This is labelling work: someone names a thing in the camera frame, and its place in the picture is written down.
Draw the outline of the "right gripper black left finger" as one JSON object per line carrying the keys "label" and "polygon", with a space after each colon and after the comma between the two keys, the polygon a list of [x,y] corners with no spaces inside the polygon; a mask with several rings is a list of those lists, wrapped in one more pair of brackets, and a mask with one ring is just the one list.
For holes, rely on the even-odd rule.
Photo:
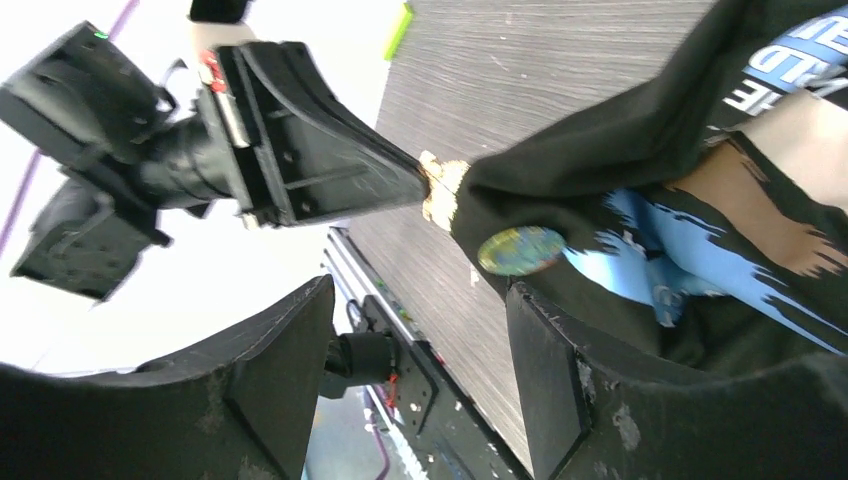
{"label": "right gripper black left finger", "polygon": [[333,332],[314,278],[129,373],[1,369],[5,479],[297,479]]}

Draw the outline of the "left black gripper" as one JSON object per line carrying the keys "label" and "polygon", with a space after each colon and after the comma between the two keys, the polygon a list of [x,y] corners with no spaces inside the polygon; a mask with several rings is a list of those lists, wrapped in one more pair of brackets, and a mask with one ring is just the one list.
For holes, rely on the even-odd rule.
{"label": "left black gripper", "polygon": [[260,226],[299,226],[419,203],[418,161],[331,92],[300,42],[206,49],[193,114],[152,140],[139,175],[163,208],[233,199]]}

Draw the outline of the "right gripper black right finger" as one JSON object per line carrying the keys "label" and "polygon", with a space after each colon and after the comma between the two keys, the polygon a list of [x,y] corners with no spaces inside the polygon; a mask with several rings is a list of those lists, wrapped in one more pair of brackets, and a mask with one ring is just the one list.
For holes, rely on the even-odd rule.
{"label": "right gripper black right finger", "polygon": [[539,479],[843,479],[847,361],[723,378],[646,354],[517,283],[509,340]]}

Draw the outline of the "gold brooch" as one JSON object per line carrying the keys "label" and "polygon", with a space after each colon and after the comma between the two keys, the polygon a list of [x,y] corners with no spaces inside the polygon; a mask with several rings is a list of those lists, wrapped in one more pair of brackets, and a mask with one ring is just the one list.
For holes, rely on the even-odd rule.
{"label": "gold brooch", "polygon": [[419,162],[430,185],[430,193],[422,202],[422,217],[451,232],[457,209],[456,194],[470,164],[464,160],[442,162],[427,150],[421,152]]}

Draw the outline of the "black printed t-shirt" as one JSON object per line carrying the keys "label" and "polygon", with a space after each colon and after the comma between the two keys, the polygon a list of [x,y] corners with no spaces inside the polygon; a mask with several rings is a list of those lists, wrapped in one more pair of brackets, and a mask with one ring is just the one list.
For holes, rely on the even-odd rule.
{"label": "black printed t-shirt", "polygon": [[[506,229],[566,242],[527,276]],[[847,6],[720,1],[653,79],[475,161],[452,236],[646,353],[726,375],[847,351]]]}

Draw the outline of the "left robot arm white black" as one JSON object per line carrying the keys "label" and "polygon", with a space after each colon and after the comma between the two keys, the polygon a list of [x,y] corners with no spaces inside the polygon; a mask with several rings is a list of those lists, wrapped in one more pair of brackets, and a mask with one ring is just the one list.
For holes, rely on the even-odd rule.
{"label": "left robot arm white black", "polygon": [[162,210],[236,201],[249,227],[292,227],[418,202],[418,162],[329,90],[306,45],[245,25],[190,28],[201,84],[191,114],[83,22],[12,75],[2,120],[62,167],[13,274],[107,299],[149,246]]}

